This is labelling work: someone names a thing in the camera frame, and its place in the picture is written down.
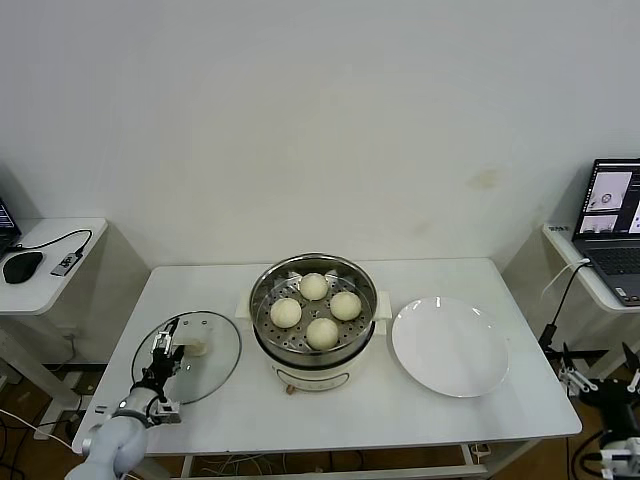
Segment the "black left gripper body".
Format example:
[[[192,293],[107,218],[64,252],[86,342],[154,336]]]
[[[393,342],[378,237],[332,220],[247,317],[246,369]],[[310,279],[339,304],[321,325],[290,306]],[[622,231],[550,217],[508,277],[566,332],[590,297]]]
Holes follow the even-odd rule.
[[[179,369],[179,350],[165,353],[163,349],[154,349],[152,363],[143,372],[141,387],[154,391],[158,396],[164,396],[164,387],[168,379]]]

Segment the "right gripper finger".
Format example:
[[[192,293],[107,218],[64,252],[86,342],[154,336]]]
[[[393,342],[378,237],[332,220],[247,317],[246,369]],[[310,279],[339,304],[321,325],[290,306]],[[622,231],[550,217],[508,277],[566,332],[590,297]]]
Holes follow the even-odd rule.
[[[640,380],[640,362],[638,355],[625,343],[622,343],[625,359],[629,370],[633,373],[631,382],[627,385],[627,391],[635,394],[638,392]]]
[[[564,385],[568,396],[579,396],[591,392],[591,382],[576,368],[571,352],[566,343],[563,344],[559,380]]]

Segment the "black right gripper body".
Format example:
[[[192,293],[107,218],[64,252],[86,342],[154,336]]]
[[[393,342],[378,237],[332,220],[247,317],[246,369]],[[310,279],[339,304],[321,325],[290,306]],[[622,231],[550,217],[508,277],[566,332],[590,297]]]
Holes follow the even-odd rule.
[[[598,411],[606,435],[639,434],[634,413],[639,405],[639,393],[629,389],[629,384],[615,379],[598,380],[587,391],[582,390],[579,399]]]

